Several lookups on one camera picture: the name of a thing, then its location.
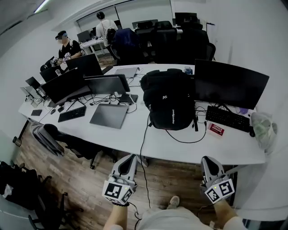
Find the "white shoe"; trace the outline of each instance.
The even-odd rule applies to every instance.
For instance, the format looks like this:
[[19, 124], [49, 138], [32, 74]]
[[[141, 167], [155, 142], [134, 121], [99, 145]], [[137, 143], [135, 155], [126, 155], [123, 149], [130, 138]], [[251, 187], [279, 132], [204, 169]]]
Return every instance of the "white shoe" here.
[[178, 207], [180, 203], [180, 197], [179, 196], [173, 196], [170, 200], [170, 205]]

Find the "man in black shirt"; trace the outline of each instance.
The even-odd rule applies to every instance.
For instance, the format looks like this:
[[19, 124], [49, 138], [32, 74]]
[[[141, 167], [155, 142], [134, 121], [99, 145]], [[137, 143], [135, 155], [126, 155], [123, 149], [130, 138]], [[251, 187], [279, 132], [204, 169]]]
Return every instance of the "man in black shirt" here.
[[63, 62], [63, 59], [68, 57], [73, 59], [82, 55], [79, 43], [75, 40], [71, 41], [68, 38], [66, 31], [59, 32], [55, 39], [58, 40], [58, 43], [63, 44], [62, 48], [59, 50], [58, 65]]

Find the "fluorescent light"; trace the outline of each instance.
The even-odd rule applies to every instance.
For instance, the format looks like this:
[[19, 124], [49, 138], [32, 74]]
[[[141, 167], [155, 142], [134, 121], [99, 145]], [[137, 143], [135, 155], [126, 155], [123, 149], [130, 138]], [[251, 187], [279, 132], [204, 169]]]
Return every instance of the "fluorescent light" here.
[[38, 13], [42, 10], [42, 8], [49, 2], [49, 0], [45, 0], [34, 13]]

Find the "gray jacket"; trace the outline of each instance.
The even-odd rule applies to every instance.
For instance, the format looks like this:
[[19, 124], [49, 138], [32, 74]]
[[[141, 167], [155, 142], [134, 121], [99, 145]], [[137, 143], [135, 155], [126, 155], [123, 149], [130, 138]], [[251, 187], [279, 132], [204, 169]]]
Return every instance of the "gray jacket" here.
[[44, 129], [44, 125], [34, 122], [30, 126], [30, 132], [34, 138], [41, 143], [46, 149], [48, 149], [54, 155], [64, 154], [64, 149], [61, 145], [55, 141], [51, 135]]

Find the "person in white shirt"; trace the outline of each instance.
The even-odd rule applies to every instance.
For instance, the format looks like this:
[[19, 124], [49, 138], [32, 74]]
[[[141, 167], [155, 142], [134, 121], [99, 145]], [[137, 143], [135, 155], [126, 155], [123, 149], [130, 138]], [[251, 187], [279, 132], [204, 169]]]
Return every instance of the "person in white shirt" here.
[[116, 26], [114, 21], [106, 19], [105, 14], [103, 12], [98, 12], [97, 18], [101, 22], [96, 26], [96, 36], [102, 37], [105, 47], [109, 50], [109, 52], [114, 57], [114, 59], [116, 59], [115, 55], [113, 54], [113, 52], [111, 50], [111, 45], [108, 43], [106, 33], [107, 33], [108, 28], [111, 27], [115, 30], [118, 30], [118, 27]]
[[[173, 196], [167, 210], [149, 209], [142, 215], [137, 230], [212, 230], [184, 207], [178, 207], [180, 198]], [[223, 230], [247, 230], [235, 211], [225, 200], [214, 204], [220, 228]], [[126, 230], [127, 207], [114, 205], [103, 230]]]

